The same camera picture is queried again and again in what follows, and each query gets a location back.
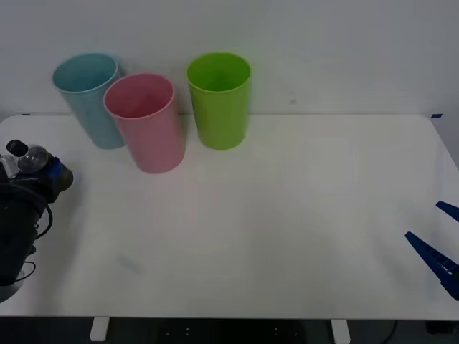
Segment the black cable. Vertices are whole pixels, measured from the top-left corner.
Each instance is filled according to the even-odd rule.
[[[41,237],[43,237],[50,229],[51,229],[51,226],[52,226],[52,212],[51,212],[51,208],[48,206],[48,203],[45,203],[44,206],[46,206],[46,210],[48,211],[48,225],[46,227],[46,229],[37,235],[37,238],[35,239],[39,239]]]
[[[44,200],[43,196],[38,194],[38,193],[36,193],[35,191],[30,190],[29,188],[25,188],[23,186],[16,185],[14,183],[8,183],[8,184],[2,183],[2,184],[0,184],[0,186],[13,187],[13,188],[17,188],[17,189],[19,189],[21,191],[28,192],[30,195],[33,195],[33,197],[39,199],[43,203],[44,207],[46,208],[46,210],[48,212],[48,217],[49,217],[48,226],[46,227],[46,229],[42,233],[38,234],[37,238],[35,238],[35,239],[43,237],[51,229],[51,226],[52,226],[51,208],[48,206],[48,203]]]
[[[34,269],[27,276],[24,276],[24,277],[21,277],[21,278],[17,279],[16,281],[14,281],[14,283],[17,283],[19,281],[25,280],[26,278],[32,276],[32,274],[35,272],[35,269],[37,268],[37,265],[35,263],[33,263],[33,262],[24,262],[24,264],[26,264],[26,263],[32,264],[34,266]]]
[[[399,325],[399,321],[398,320],[394,320],[394,324],[392,326],[392,330],[390,331],[390,334],[380,344],[387,344],[392,339],[392,337],[394,336],[395,330],[397,329],[398,325]]]

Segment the cup rim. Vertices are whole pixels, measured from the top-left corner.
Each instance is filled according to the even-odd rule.
[[[200,88],[198,86],[196,86],[193,82],[191,82],[191,80],[189,79],[189,76],[188,76],[188,71],[189,71],[189,68],[191,67],[191,65],[197,60],[197,59],[201,59],[202,57],[206,57],[206,56],[209,56],[209,55],[216,55],[216,54],[228,54],[228,55],[232,55],[234,57],[238,57],[240,58],[242,61],[245,62],[245,64],[249,67],[249,76],[247,77],[247,79],[239,86],[235,87],[235,88],[232,88],[230,90],[225,90],[225,91],[210,91],[210,90],[205,90],[204,88]],[[241,87],[244,87],[249,81],[250,81],[250,78],[252,77],[252,66],[250,66],[250,63],[242,56],[239,56],[238,54],[235,54],[234,52],[207,52],[205,54],[201,54],[197,57],[195,57],[189,64],[188,66],[186,67],[186,80],[188,81],[188,83],[195,89],[199,90],[199,91],[202,91],[202,92],[206,92],[206,93],[217,93],[217,94],[222,94],[222,93],[227,93],[227,92],[232,92],[234,90],[237,90]]]
[[[148,76],[154,76],[154,77],[160,77],[161,79],[165,80],[166,82],[168,82],[170,84],[170,86],[172,87],[172,96],[171,96],[171,99],[161,108],[159,109],[158,111],[154,112],[154,113],[150,113],[148,115],[145,115],[145,116],[142,116],[142,117],[134,117],[134,118],[131,118],[131,117],[123,117],[123,116],[119,116],[119,115],[116,115],[115,113],[113,113],[112,111],[110,111],[107,107],[107,103],[106,103],[106,100],[107,100],[107,94],[110,92],[110,90],[115,87],[115,85],[117,85],[119,82],[122,82],[124,80],[127,80],[127,79],[130,79],[130,78],[133,78],[133,77],[138,77],[138,76],[141,76],[141,75],[148,75]],[[174,84],[167,78],[165,77],[164,75],[162,74],[159,74],[159,73],[152,73],[152,72],[143,72],[143,73],[136,73],[136,74],[130,74],[130,75],[126,75],[125,77],[121,77],[120,79],[116,80],[113,84],[110,85],[110,87],[105,91],[104,95],[103,95],[103,107],[108,111],[108,113],[110,113],[114,118],[117,118],[117,119],[120,119],[120,120],[144,120],[146,118],[150,118],[150,117],[153,117],[153,116],[156,116],[158,115],[159,113],[162,113],[164,111],[164,109],[166,109],[168,106],[170,106],[171,103],[174,102],[174,99],[175,99],[175,87],[174,87]]]
[[[111,59],[114,63],[115,63],[115,71],[113,72],[113,74],[102,84],[94,87],[94,88],[90,88],[89,90],[84,90],[84,91],[67,91],[67,90],[64,90],[58,86],[56,86],[55,84],[55,74],[57,72],[57,70],[59,68],[61,68],[61,66],[63,66],[65,63],[68,63],[70,61],[72,61],[73,59],[77,59],[79,57],[83,57],[83,56],[88,56],[88,55],[101,55],[101,56],[104,56],[104,57],[108,57],[109,59]],[[52,84],[54,85],[54,87],[56,89],[58,89],[60,92],[63,92],[63,93],[69,93],[69,94],[72,94],[72,95],[77,95],[77,94],[81,94],[81,93],[86,93],[86,92],[92,92],[94,90],[97,90],[99,88],[102,88],[104,86],[106,86],[108,83],[112,82],[113,79],[116,77],[116,75],[118,74],[120,70],[120,66],[118,64],[118,61],[111,55],[109,54],[104,54],[103,52],[88,52],[88,53],[84,53],[84,54],[78,54],[78,55],[75,55],[75,56],[72,56],[72,57],[69,57],[68,59],[62,61],[54,70],[54,72],[52,73],[52,76],[51,76],[51,80],[52,80]]]

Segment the white table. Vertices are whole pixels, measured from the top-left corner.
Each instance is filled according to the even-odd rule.
[[[404,238],[459,262],[459,224],[435,208],[459,204],[459,172],[427,118],[252,115],[232,150],[187,119],[185,159],[161,175],[70,116],[0,124],[2,153],[40,144],[75,174],[0,315],[459,320]]]

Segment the plastic cup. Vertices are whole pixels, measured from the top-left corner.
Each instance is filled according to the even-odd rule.
[[[174,86],[165,77],[141,73],[122,77],[104,97],[137,166],[147,173],[170,171],[185,154]]]
[[[201,142],[229,149],[245,137],[251,69],[230,52],[196,58],[187,70],[194,119]]]
[[[52,75],[52,82],[87,135],[102,149],[124,146],[115,121],[103,106],[105,91],[119,78],[118,63],[106,54],[72,57]]]

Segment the table leg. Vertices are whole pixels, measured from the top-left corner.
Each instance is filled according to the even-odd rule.
[[[95,317],[93,320],[93,327],[89,335],[93,342],[103,342],[107,338],[109,317]]]
[[[333,330],[335,344],[349,344],[351,342],[347,320],[332,320],[331,329]]]

